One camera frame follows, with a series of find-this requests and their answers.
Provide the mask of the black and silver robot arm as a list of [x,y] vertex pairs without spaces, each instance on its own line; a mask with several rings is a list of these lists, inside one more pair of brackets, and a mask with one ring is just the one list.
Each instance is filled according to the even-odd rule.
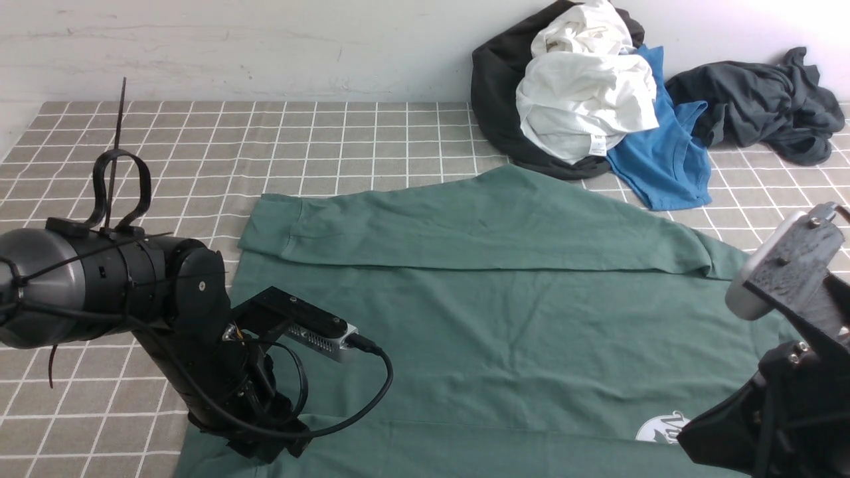
[[131,333],[201,432],[272,463],[309,445],[305,398],[280,394],[268,344],[290,324],[270,288],[233,306],[222,255],[182,237],[46,229],[2,235],[2,343],[30,350]]

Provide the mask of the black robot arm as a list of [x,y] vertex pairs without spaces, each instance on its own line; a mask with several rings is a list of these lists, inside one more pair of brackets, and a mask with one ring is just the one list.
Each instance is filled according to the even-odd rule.
[[776,311],[799,334],[766,352],[752,378],[685,426],[697,465],[752,477],[848,476],[848,284],[828,270],[843,242],[828,220],[802,215],[748,268],[742,317]]

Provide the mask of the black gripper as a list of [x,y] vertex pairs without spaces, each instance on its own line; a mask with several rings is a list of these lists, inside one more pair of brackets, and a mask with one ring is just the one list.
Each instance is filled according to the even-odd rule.
[[309,397],[309,381],[292,350],[288,353],[299,381],[295,400],[277,390],[274,361],[260,341],[203,344],[194,336],[153,327],[136,329],[135,337],[183,399],[189,423],[200,432],[267,465],[280,454],[297,459],[306,451],[309,427],[299,415]]
[[750,477],[847,477],[847,346],[787,342],[768,351],[678,442],[693,463]]

